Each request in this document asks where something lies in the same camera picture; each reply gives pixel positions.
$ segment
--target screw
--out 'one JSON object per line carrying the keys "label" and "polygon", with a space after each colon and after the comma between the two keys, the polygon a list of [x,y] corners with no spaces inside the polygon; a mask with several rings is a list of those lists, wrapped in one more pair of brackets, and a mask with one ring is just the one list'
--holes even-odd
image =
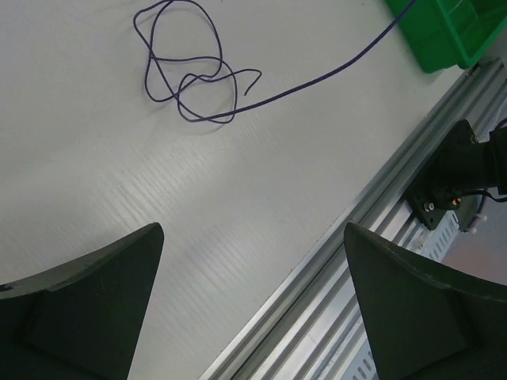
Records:
{"label": "screw", "polygon": [[431,212],[433,210],[435,210],[435,205],[433,203],[431,203],[431,202],[426,202],[425,203],[425,211],[426,212]]}

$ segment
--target white tabletop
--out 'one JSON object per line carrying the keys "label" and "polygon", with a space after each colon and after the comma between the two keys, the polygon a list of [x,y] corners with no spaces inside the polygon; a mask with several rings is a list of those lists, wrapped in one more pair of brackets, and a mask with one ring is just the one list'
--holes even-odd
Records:
{"label": "white tabletop", "polygon": [[[212,132],[143,92],[147,50],[132,16],[148,3],[2,4],[0,283],[160,222],[166,243],[130,378],[195,379],[461,71],[423,74],[395,30],[344,74]],[[240,105],[339,66],[392,19],[381,0],[202,3],[226,61],[264,71]],[[206,23],[177,8],[157,53],[215,54]],[[202,85],[188,99],[226,110],[230,94]]]}

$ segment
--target cable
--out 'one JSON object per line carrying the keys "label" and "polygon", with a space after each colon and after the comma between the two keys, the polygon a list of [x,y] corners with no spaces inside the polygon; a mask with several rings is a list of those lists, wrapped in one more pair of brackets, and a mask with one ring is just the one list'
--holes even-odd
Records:
{"label": "cable", "polygon": [[507,203],[507,196],[504,198],[495,198],[490,192],[487,190],[474,190],[473,192],[465,192],[463,196],[485,196],[490,198],[496,203]]}
{"label": "cable", "polygon": [[[263,105],[267,105],[269,103],[277,101],[277,100],[281,99],[282,97],[287,97],[293,93],[301,91],[302,89],[306,89],[306,88],[316,85],[322,81],[325,81],[326,79],[331,78],[334,75],[341,73],[343,70],[346,70],[347,68],[351,67],[357,61],[359,61],[361,58],[363,58],[367,53],[369,53],[370,50],[372,50],[406,16],[406,14],[409,12],[409,10],[412,9],[412,7],[416,4],[417,1],[418,0],[411,0],[410,3],[408,4],[408,6],[387,26],[386,29],[383,30],[383,32],[381,32],[365,49],[363,49],[358,55],[356,55],[355,57],[350,59],[347,63],[341,65],[340,67],[338,67],[338,68],[336,68],[324,75],[321,75],[318,78],[315,78],[309,82],[303,83],[301,85],[298,85],[296,87],[293,87],[291,89],[283,91],[282,93],[279,93],[273,97],[269,97],[267,99],[264,99],[263,101],[259,101],[254,104],[250,104],[250,105],[247,105],[242,108],[237,108],[237,106],[238,106],[238,83],[237,83],[236,75],[246,73],[246,72],[257,73],[257,77],[250,83],[250,85],[248,86],[248,88],[246,89],[246,91],[244,93],[244,95],[247,95],[247,93],[250,91],[250,89],[253,86],[255,86],[257,81],[262,76],[262,72],[260,72],[257,69],[243,69],[243,70],[239,70],[239,71],[233,71],[231,69],[231,67],[223,60],[222,43],[220,41],[219,34],[216,30],[215,23],[210,18],[208,12],[206,12],[206,10],[200,4],[198,4],[197,2],[194,2],[193,0],[161,0],[160,2],[157,2],[152,6],[148,6],[147,8],[140,10],[138,13],[135,14],[134,19],[133,19],[134,29],[137,31],[137,33],[139,34],[139,37],[141,38],[141,40],[144,42],[144,44],[148,48],[148,63],[147,63],[147,68],[146,68],[146,72],[144,75],[144,88],[148,94],[148,97],[152,101],[155,101],[157,103],[163,103],[163,102],[171,101],[174,99],[177,102],[177,108],[178,108],[178,111],[179,111],[181,117],[190,123],[198,123],[201,121],[211,121],[212,123],[215,123],[215,124],[228,124],[239,113],[249,111],[251,109],[259,108]],[[167,59],[167,58],[160,58],[155,54],[153,46],[154,46],[154,32],[155,32],[157,22],[158,22],[159,18],[161,17],[162,13],[169,6],[171,6],[172,4],[177,3],[177,2],[186,2],[188,4],[196,6],[204,14],[204,16],[208,20],[208,22],[212,28],[212,31],[215,35],[215,41],[216,41],[218,49],[219,49],[219,56],[218,57],[206,55],[206,56],[191,57],[191,58],[187,58],[187,59]],[[162,8],[157,12],[157,14],[155,16],[155,19],[154,19],[153,24],[151,26],[150,39],[147,40],[147,38],[139,30],[139,25],[137,22],[138,18],[142,14],[149,12],[151,10],[154,10],[155,8],[157,8],[159,6],[162,6]],[[184,62],[192,62],[192,61],[197,61],[197,60],[212,60],[212,61],[218,62],[219,65],[218,65],[218,68],[214,74],[187,73],[183,77],[183,79],[180,81],[177,91],[175,91],[174,88],[169,83],[167,77],[165,76],[161,63],[164,63],[164,62],[184,63]],[[170,95],[168,97],[156,98],[150,92],[147,79],[148,79],[148,75],[150,73],[152,61],[155,64],[155,66],[158,68],[158,72],[160,73],[162,80],[164,81],[167,89],[170,92]],[[222,71],[223,67],[226,67],[228,69],[229,74],[219,76],[219,73]],[[233,100],[232,110],[230,110],[228,112],[218,113],[218,114],[211,115],[211,116],[202,116],[202,115],[199,115],[198,113],[192,111],[191,109],[189,109],[189,107],[186,106],[183,103],[183,101],[181,101],[181,94],[186,89],[188,89],[191,85],[193,85],[194,83],[196,83],[196,82],[207,82],[207,83],[220,82],[220,81],[227,79],[227,78],[232,78],[233,85],[234,85],[234,100]]]}

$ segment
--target green container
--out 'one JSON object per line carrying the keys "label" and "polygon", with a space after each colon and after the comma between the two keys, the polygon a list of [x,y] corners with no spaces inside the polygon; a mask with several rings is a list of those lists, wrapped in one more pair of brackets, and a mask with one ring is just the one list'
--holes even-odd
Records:
{"label": "green container", "polygon": [[[386,0],[399,15],[410,0]],[[473,67],[507,25],[507,0],[419,0],[400,22],[422,70]]]}

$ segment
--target purple wire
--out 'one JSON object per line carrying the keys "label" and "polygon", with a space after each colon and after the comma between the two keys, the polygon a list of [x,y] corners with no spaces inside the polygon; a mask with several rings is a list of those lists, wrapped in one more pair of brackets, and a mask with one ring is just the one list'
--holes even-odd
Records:
{"label": "purple wire", "polygon": [[[291,89],[288,89],[288,90],[286,90],[282,93],[279,93],[273,97],[269,97],[267,99],[264,99],[263,101],[259,101],[254,104],[250,104],[245,107],[238,108],[238,83],[237,83],[236,75],[241,74],[241,73],[245,73],[245,72],[257,73],[257,77],[250,83],[250,85],[248,86],[248,88],[246,89],[246,91],[244,93],[244,95],[247,95],[247,93],[250,91],[250,89],[257,83],[257,81],[262,76],[262,72],[260,72],[257,69],[243,69],[243,70],[239,70],[239,71],[233,71],[231,69],[231,67],[223,60],[222,43],[220,41],[219,34],[216,30],[215,23],[210,18],[208,12],[206,12],[206,10],[200,4],[198,4],[197,2],[194,2],[193,0],[162,0],[152,6],[148,6],[147,8],[140,10],[138,13],[135,14],[134,20],[133,20],[134,29],[137,31],[137,33],[139,34],[139,37],[141,38],[141,40],[145,43],[145,45],[148,48],[148,64],[147,64],[146,72],[144,75],[144,88],[147,92],[148,97],[152,101],[155,101],[157,103],[163,103],[163,102],[171,101],[174,99],[177,102],[177,108],[178,108],[178,111],[179,111],[181,117],[183,117],[183,119],[185,119],[186,121],[188,121],[190,123],[198,123],[201,121],[211,121],[212,123],[216,123],[216,124],[228,124],[234,119],[234,117],[236,115],[238,115],[241,112],[245,112],[245,111],[249,111],[251,109],[259,108],[263,105],[267,105],[269,103],[277,101],[277,100],[281,99],[282,97],[287,97],[293,93],[301,91],[302,89],[306,89],[306,88],[316,85],[322,81],[325,81],[326,79],[331,78],[334,75],[341,73],[343,70],[348,69],[354,63],[356,63],[361,58],[363,58],[367,53],[369,53],[370,50],[372,50],[406,16],[406,14],[409,12],[410,9],[412,9],[412,7],[416,4],[417,1],[418,0],[411,0],[410,3],[408,4],[408,6],[389,24],[389,26],[387,26],[387,28],[383,32],[381,32],[365,49],[363,49],[354,58],[350,59],[347,63],[341,65],[340,67],[338,67],[338,68],[336,68],[324,75],[321,75],[318,78],[315,78],[309,82],[306,82],[306,83],[303,83],[303,84],[298,85],[296,87],[293,87]],[[200,9],[200,11],[204,14],[204,16],[208,19],[208,22],[209,22],[209,24],[212,28],[212,31],[215,35],[215,40],[216,40],[216,43],[217,43],[217,46],[219,49],[219,56],[218,57],[206,55],[206,56],[191,57],[191,58],[187,58],[187,59],[167,59],[167,58],[159,58],[154,53],[154,48],[153,48],[153,46],[154,46],[154,32],[155,32],[155,28],[156,28],[158,19],[161,17],[162,13],[169,6],[171,6],[172,4],[174,4],[176,2],[186,2],[188,4],[192,4],[193,6],[198,7]],[[148,41],[147,38],[140,32],[137,20],[138,20],[139,16],[141,16],[142,14],[149,12],[159,6],[162,6],[162,8],[157,12],[157,15],[155,16],[155,19],[154,19],[153,24],[151,26],[150,40]],[[161,66],[161,63],[163,63],[163,62],[184,63],[184,62],[191,62],[191,61],[197,61],[197,60],[213,60],[213,61],[218,62],[219,65],[218,65],[217,70],[213,74],[194,74],[194,73],[186,74],[183,77],[183,79],[181,80],[177,91],[175,91],[174,88],[169,83],[169,80],[165,76],[162,66]],[[160,73],[162,80],[164,81],[167,89],[170,92],[170,95],[168,97],[156,98],[151,94],[147,79],[148,79],[148,75],[150,73],[152,61],[155,64],[155,66],[158,68],[158,72]],[[223,67],[226,67],[228,69],[229,74],[219,76],[219,73],[222,71]],[[191,109],[189,109],[181,101],[180,95],[187,88],[189,88],[191,85],[193,85],[195,82],[200,81],[200,82],[213,83],[213,82],[222,81],[227,78],[232,78],[233,87],[234,87],[234,100],[233,100],[232,109],[230,111],[218,113],[218,114],[211,115],[211,116],[202,116],[202,115],[199,115],[198,113],[192,111]],[[192,118],[192,117],[187,116],[185,114],[185,112],[189,113],[191,116],[194,116],[194,117]]]}

